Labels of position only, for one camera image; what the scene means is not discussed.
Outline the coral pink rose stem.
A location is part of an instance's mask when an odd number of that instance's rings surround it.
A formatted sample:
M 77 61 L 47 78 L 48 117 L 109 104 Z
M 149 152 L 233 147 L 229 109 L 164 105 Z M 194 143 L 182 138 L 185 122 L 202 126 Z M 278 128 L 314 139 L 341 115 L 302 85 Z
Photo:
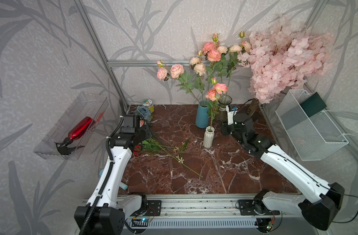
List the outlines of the coral pink rose stem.
M 213 87 L 207 92 L 206 98 L 209 100 L 208 106 L 209 106 L 209 117 L 210 117 L 210 125 L 209 127 L 213 127 L 213 121 L 216 117 L 216 115 L 220 111 L 220 106 L 218 104 L 220 98 L 222 95 L 225 95 L 228 91 L 228 87 L 226 84 L 218 83 L 216 78 L 210 78 L 209 79 Z

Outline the cream pink rose stem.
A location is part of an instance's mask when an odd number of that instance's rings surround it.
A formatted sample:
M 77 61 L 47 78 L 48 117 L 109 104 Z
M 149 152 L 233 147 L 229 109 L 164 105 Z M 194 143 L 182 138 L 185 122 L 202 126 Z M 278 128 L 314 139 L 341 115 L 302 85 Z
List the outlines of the cream pink rose stem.
M 219 76 L 219 82 L 218 83 L 224 83 L 224 79 L 229 77 L 229 62 L 227 60 L 227 54 L 228 54 L 228 47 L 226 46 L 219 46 L 217 48 L 217 51 L 219 52 L 221 58 L 216 66 L 216 71 Z

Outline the deep pink rose stem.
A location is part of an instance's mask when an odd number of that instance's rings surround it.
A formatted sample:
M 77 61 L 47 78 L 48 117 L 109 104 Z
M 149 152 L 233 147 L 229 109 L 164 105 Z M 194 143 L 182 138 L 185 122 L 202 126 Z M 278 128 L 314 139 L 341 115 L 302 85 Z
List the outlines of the deep pink rose stem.
M 219 46 L 219 33 L 214 33 L 212 36 L 212 42 L 208 42 L 203 46 L 203 54 L 205 59 L 209 62 L 209 64 L 205 67 L 208 88 L 211 84 L 213 84 L 211 80 L 215 73 L 220 74 L 222 71 L 222 54 L 218 51 Z

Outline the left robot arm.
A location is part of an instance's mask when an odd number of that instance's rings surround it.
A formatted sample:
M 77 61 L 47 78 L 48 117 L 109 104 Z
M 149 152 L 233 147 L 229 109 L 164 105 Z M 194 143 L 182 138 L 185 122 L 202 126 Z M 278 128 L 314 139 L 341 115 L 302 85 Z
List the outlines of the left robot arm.
M 128 195 L 118 202 L 117 196 L 126 166 L 135 148 L 152 134 L 140 115 L 122 115 L 118 127 L 106 138 L 108 160 L 100 180 L 85 206 L 79 206 L 74 218 L 81 235 L 120 235 L 130 229 L 129 216 L 147 207 L 142 193 Z

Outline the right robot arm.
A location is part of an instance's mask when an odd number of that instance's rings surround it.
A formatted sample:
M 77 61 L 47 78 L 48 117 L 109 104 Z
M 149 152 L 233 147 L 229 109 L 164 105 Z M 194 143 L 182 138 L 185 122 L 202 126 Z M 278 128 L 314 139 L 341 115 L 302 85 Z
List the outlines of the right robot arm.
M 262 190 L 253 199 L 257 214 L 281 211 L 301 215 L 313 227 L 326 231 L 341 209 L 344 188 L 329 184 L 297 163 L 269 137 L 255 132 L 252 118 L 245 113 L 229 111 L 223 132 L 231 135 L 253 157 L 268 164 L 298 190 L 299 194 Z

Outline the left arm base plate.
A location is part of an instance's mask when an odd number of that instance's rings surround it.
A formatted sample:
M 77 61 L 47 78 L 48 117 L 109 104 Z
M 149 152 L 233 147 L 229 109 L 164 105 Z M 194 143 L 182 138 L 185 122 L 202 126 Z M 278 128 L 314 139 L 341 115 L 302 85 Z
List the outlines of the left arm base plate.
M 160 216 L 162 209 L 161 200 L 148 200 L 141 207 L 139 216 Z

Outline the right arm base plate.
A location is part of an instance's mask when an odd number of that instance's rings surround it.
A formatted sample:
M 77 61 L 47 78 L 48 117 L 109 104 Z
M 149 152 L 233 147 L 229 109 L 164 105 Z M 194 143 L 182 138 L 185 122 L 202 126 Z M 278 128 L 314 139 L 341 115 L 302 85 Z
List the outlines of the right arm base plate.
M 271 211 L 267 209 L 263 204 L 257 203 L 252 199 L 238 200 L 235 204 L 235 207 L 240 211 L 241 215 L 250 215 L 250 216 L 281 215 L 280 211 Z

